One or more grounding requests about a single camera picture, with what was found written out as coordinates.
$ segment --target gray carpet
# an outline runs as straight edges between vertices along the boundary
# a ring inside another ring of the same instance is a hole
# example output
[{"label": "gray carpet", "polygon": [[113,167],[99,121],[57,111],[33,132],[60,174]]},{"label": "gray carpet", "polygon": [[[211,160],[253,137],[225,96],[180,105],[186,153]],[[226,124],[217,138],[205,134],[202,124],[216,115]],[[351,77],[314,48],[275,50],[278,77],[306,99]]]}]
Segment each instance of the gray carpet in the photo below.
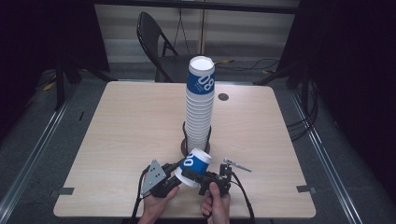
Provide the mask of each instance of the gray carpet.
[{"label": "gray carpet", "polygon": [[[234,63],[224,66],[250,67],[254,63]],[[263,62],[261,66],[270,65]],[[114,63],[110,76],[121,79],[154,78],[150,63]],[[252,82],[265,75],[261,70],[244,72],[217,69],[217,81]],[[286,124],[300,120],[286,78],[269,84],[276,94]],[[106,83],[84,73],[76,94],[67,107],[57,131],[52,136],[40,163],[35,168],[24,193],[19,199],[8,223],[121,223],[118,218],[58,218],[53,215],[56,198],[50,197],[53,189],[63,186],[70,167],[78,153],[84,134],[88,129],[95,108]],[[37,91],[24,116],[15,125],[0,149],[0,195],[3,197],[30,155],[40,134],[44,131],[56,103],[55,89]],[[396,208],[372,172],[350,147],[343,134],[336,128],[325,104],[318,101],[318,118],[315,122],[329,156],[355,203],[363,223],[396,223]],[[275,219],[275,224],[297,223],[349,223],[336,197],[318,155],[306,134],[293,142],[308,186],[317,193],[312,195],[317,215],[311,219]],[[158,220],[157,223],[205,223],[202,220]],[[247,223],[233,220],[233,223]],[[270,223],[257,219],[257,223]]]}]

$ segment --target black curtain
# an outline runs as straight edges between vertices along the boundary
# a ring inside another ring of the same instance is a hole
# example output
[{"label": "black curtain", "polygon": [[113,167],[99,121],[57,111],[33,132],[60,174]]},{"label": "black curtain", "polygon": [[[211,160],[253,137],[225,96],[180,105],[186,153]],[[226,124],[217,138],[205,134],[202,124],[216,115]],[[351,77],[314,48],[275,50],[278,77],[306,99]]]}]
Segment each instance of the black curtain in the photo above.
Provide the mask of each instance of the black curtain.
[{"label": "black curtain", "polygon": [[2,1],[0,24],[0,139],[24,110],[40,75],[64,55],[109,70],[93,4]]},{"label": "black curtain", "polygon": [[312,67],[350,144],[396,202],[396,3],[339,1]]}]

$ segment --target black folding chair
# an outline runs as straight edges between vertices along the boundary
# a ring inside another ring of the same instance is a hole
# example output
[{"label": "black folding chair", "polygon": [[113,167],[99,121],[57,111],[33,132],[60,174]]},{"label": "black folding chair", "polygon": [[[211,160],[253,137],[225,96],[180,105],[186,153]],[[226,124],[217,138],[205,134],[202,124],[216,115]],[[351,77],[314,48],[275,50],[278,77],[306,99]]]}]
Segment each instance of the black folding chair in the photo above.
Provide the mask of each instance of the black folding chair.
[{"label": "black folding chair", "polygon": [[[157,68],[155,81],[186,83],[190,60],[198,54],[179,55],[163,34],[161,27],[147,12],[140,13],[136,32],[143,51]],[[161,57],[158,49],[160,37],[163,40]],[[172,51],[173,55],[166,55],[168,49]]]}]

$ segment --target white wall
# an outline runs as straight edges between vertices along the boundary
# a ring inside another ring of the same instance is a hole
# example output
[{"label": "white wall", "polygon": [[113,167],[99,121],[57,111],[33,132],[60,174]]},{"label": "white wall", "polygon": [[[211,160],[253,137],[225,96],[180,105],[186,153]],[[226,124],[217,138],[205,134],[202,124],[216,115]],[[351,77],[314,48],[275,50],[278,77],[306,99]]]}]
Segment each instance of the white wall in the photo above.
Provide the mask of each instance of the white wall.
[{"label": "white wall", "polygon": [[[298,0],[216,0],[215,2],[266,6],[297,7]],[[137,17],[147,11],[173,42],[178,24],[176,8],[125,7],[96,5],[96,14],[105,41],[110,63],[148,62],[136,37]],[[182,9],[182,20],[191,53],[200,51],[201,27],[204,27],[205,55],[217,59],[241,61],[260,58],[280,58],[294,16]],[[177,51],[187,53],[181,27],[177,36]]]}]

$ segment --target metal bracket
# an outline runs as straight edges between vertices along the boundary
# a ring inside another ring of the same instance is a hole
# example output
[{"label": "metal bracket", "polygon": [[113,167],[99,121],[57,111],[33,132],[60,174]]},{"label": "metal bracket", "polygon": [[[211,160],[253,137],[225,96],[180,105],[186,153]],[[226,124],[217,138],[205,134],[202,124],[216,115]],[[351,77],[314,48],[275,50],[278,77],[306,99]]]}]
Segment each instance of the metal bracket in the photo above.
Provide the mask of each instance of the metal bracket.
[{"label": "metal bracket", "polygon": [[224,158],[223,161],[224,161],[225,163],[231,165],[231,166],[236,167],[236,168],[242,169],[242,170],[244,170],[244,171],[251,172],[250,169],[248,169],[248,168],[246,168],[246,167],[244,167],[244,166],[241,166],[240,164],[238,164],[238,163],[236,163],[236,162],[230,161],[230,160],[228,160],[227,158]]},{"label": "metal bracket", "polygon": [[143,187],[140,193],[145,194],[147,191],[151,190],[154,186],[163,181],[165,178],[166,173],[161,165],[156,160],[152,160],[146,174],[145,183],[143,183]]}]

